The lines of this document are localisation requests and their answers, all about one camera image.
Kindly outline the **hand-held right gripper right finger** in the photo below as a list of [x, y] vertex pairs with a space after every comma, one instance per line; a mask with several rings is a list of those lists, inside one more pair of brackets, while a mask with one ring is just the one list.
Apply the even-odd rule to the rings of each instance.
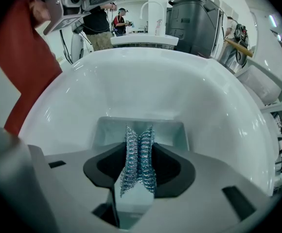
[[162, 181], [141, 233], [248, 232], [273, 199], [226, 163], [191, 151], [154, 144]]

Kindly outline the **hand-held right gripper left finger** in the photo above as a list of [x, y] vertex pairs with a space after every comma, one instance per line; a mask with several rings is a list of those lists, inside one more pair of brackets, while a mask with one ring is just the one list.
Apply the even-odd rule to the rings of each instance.
[[122, 233], [114, 185], [125, 143], [49, 156], [34, 145], [29, 151], [59, 233]]

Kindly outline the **steel wool scrubber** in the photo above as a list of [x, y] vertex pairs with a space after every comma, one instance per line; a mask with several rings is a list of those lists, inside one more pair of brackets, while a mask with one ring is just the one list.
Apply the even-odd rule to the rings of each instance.
[[152, 147], [155, 139], [153, 127], [141, 134], [126, 126], [126, 158], [121, 172], [120, 196], [141, 183], [145, 189], [154, 194], [157, 188], [156, 172], [152, 164]]

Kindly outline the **person's left forearm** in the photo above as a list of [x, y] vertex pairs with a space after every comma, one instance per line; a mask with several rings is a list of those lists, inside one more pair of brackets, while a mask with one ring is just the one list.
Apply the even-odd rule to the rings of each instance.
[[47, 5], [42, 0], [31, 0], [30, 10], [33, 17], [33, 27], [37, 28], [45, 22], [51, 21]]

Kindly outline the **white arched faucet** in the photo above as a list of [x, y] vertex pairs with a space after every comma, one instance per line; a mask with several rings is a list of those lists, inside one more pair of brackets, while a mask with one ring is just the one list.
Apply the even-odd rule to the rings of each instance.
[[141, 9], [140, 9], [140, 20], [143, 19], [143, 10], [144, 10], [145, 6], [148, 5], [148, 4], [151, 4], [151, 3], [157, 4], [157, 5], [159, 5], [161, 7], [161, 11], [162, 11], [162, 18], [161, 18], [162, 19], [162, 26], [161, 26], [160, 36], [165, 36], [165, 29], [166, 29], [166, 26], [165, 26], [165, 22], [166, 22], [166, 20], [165, 20], [165, 9], [164, 9], [164, 7], [163, 7], [163, 5], [161, 3], [156, 2], [156, 1], [147, 1], [147, 2], [145, 2], [142, 5]]

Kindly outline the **white rounded appliance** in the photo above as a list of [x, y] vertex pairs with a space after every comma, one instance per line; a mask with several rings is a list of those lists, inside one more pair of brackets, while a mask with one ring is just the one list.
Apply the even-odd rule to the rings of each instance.
[[71, 38], [71, 61], [75, 63], [83, 57], [84, 54], [84, 41], [81, 36], [83, 25], [81, 22], [76, 22], [72, 25], [72, 38]]

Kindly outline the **large black machine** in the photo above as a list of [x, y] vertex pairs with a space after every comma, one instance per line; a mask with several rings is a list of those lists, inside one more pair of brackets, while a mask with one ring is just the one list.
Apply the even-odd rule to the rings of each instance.
[[223, 48], [227, 17], [212, 0], [168, 0], [166, 33], [178, 38], [175, 50], [217, 59]]

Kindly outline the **white sink basin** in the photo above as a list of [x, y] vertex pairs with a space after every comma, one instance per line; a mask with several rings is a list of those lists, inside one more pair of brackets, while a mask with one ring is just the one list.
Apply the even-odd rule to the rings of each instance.
[[262, 112], [245, 87], [213, 59], [173, 50], [120, 48], [87, 55], [39, 96], [19, 136], [45, 155], [110, 144], [94, 139], [99, 119], [149, 121], [155, 140], [219, 159], [272, 195], [275, 160]]

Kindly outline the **person in red sleeve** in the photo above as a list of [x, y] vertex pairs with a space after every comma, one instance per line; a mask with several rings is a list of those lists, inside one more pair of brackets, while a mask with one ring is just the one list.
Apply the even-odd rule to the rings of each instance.
[[4, 125], [17, 135], [36, 100], [62, 73], [48, 44], [33, 27], [29, 0], [16, 0], [0, 23], [0, 68], [20, 92]]

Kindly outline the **white office chair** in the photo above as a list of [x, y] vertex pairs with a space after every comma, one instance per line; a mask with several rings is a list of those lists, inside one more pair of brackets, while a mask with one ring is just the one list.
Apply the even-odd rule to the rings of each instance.
[[245, 66], [235, 74], [235, 77], [251, 93], [265, 117], [269, 130], [282, 139], [282, 133], [277, 130], [272, 113], [278, 113], [282, 119], [282, 61], [267, 61], [261, 63], [248, 57]]

